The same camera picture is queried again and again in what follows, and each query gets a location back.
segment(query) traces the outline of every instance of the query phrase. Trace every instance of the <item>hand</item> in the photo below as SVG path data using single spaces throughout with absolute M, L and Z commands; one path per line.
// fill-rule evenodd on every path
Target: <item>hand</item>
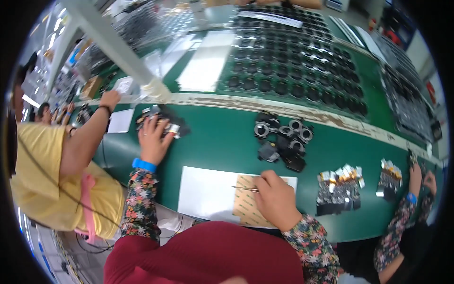
M 139 130 L 139 143 L 142 148 L 140 159 L 155 166 L 159 165 L 159 163 L 163 160 L 167 152 L 167 148 L 175 135 L 174 133 L 169 132 L 164 139 L 161 139 L 163 130 L 166 127 L 168 120 L 164 120 L 156 126 L 157 120 L 157 115 L 155 115 L 152 120 L 147 117 L 143 122 L 142 129 Z
M 410 182 L 408 184 L 408 191 L 413 193 L 416 198 L 419 196 L 419 191 L 421 190 L 421 168 L 418 163 L 410 167 Z
M 272 170 L 254 178 L 259 193 L 254 193 L 260 213 L 282 232 L 289 231 L 302 218 L 296 209 L 295 191 Z
M 68 112 L 73 113 L 74 109 L 75 109 L 74 103 L 70 102 L 70 104 L 68 106 Z
M 108 106 L 110 109 L 110 112 L 113 112 L 115 109 L 115 106 L 117 106 L 118 102 L 120 101 L 120 98 L 121 97 L 117 91 L 115 91 L 115 90 L 108 91 L 108 92 L 105 92 L 103 94 L 103 96 L 101 97 L 99 105 Z
M 437 181 L 435 180 L 435 175 L 432 171 L 428 171 L 424 177 L 424 183 L 430 189 L 430 192 L 433 196 L 437 194 Z

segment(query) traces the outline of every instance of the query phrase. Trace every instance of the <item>black cable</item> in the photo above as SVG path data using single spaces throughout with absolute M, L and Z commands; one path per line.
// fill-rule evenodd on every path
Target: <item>black cable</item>
M 180 222 L 180 228 L 178 228 L 178 231 L 176 231 L 173 235 L 171 235 L 170 237 L 163 237 L 163 238 L 160 238 L 160 239 L 169 239 L 171 237 L 173 237 L 174 235 L 178 234 L 178 232 L 180 231 L 181 229 L 181 225 L 183 225 L 183 218 L 184 218 L 184 215 L 181 216 L 181 222 Z
M 111 245 L 111 246 L 109 246 L 108 248 L 103 249 L 103 250 L 101 250 L 101 251 L 89 251 L 89 250 L 87 250 L 86 248 L 84 248 L 84 247 L 80 244 L 79 238 L 77 237 L 78 234 L 77 234 L 76 232 L 75 232 L 75 234 L 76 234 L 76 240 L 77 240 L 77 243 L 79 244 L 79 247 L 80 247 L 81 249 L 83 249 L 85 252 L 89 253 L 89 254 L 100 254 L 100 253 L 103 253 L 103 252 L 105 252 L 105 251 L 107 251 L 107 250 L 109 250 L 110 248 L 113 247 L 113 245 Z
M 109 220 L 112 224 L 114 224 L 115 226 L 117 226 L 120 230 L 121 230 L 121 227 L 120 225 L 118 225 L 117 223 L 115 223 L 114 221 L 112 221 L 112 219 L 110 219 L 109 217 L 107 217 L 106 215 L 96 211 L 96 210 L 93 210 L 92 208 L 90 208 L 89 206 L 86 206 L 85 204 L 83 204 L 82 202 L 80 202 L 79 200 L 77 200 L 75 197 L 73 197 L 72 195 L 70 195 L 66 190 L 64 190 L 63 188 L 61 188 L 59 186 L 59 184 L 57 182 L 55 182 L 55 180 L 41 167 L 41 165 L 38 163 L 38 161 L 35 160 L 35 158 L 32 156 L 32 154 L 29 152 L 28 148 L 25 146 L 24 142 L 22 141 L 22 139 L 20 138 L 19 135 L 17 135 L 17 139 L 18 141 L 20 142 L 20 144 L 22 145 L 22 147 L 24 148 L 26 154 L 28 155 L 28 157 L 32 160 L 32 162 L 38 167 L 38 169 L 41 171 L 41 173 L 51 182 L 53 183 L 56 187 L 58 187 L 59 190 L 61 190 L 63 193 L 65 193 L 71 200 L 73 200 L 74 202 L 77 203 L 77 205 L 81 205 L 82 207 L 90 210 L 91 212 L 93 213 L 96 213 L 98 214 L 99 216 L 102 216 L 104 217 L 105 219 Z

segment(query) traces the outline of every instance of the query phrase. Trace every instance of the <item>woman's right hand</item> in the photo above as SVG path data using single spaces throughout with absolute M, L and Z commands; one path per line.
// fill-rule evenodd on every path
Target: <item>woman's right hand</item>
M 410 182 L 408 184 L 408 191 L 413 193 L 416 198 L 419 196 L 422 181 L 421 167 L 418 163 L 410 167 Z
M 296 209 L 295 191 L 273 170 L 254 178 L 259 193 L 254 193 L 260 213 L 281 232 L 292 229 L 302 218 Z

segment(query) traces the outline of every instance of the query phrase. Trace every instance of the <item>hair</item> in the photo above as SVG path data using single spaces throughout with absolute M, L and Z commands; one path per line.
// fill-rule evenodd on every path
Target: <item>hair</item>
M 42 104 L 39 106 L 39 108 L 38 108 L 38 113 L 37 113 L 37 116 L 38 116 L 39 118 L 43 118 L 43 113 L 44 113 L 44 108 L 45 108 L 45 107 L 50 108 L 50 105 L 49 105 L 48 102 L 44 102 L 44 103 L 42 103 Z

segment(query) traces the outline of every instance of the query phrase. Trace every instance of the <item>blue wristband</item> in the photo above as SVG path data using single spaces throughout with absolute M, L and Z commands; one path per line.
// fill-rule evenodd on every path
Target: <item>blue wristband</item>
M 409 192 L 409 193 L 407 194 L 407 200 L 410 201 L 410 202 L 413 203 L 413 204 L 416 204 L 416 202 L 418 201 L 418 200 L 416 199 L 416 196 L 415 196 L 413 193 L 411 193 L 411 192 Z
M 133 168 L 141 168 L 141 169 L 146 169 L 152 173 L 156 171 L 156 166 L 153 165 L 152 163 L 142 161 L 139 158 L 135 158 L 133 161 Z

